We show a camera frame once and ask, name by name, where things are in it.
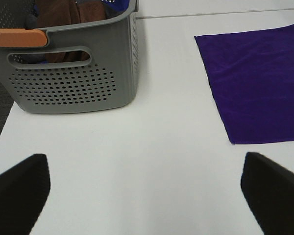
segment white table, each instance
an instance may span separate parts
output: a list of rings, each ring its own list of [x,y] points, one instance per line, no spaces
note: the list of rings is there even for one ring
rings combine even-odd
[[[72,115],[14,105],[0,173],[33,153],[49,161],[51,191],[31,234],[263,234],[240,189],[244,156],[294,172],[294,142],[230,144],[194,36],[293,23],[294,10],[139,20],[131,104]]]
[[[294,8],[294,0],[140,0],[139,17]]]

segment purple towel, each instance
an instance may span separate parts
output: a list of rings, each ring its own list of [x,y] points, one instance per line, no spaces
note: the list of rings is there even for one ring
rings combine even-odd
[[[195,39],[230,141],[294,141],[294,24]]]

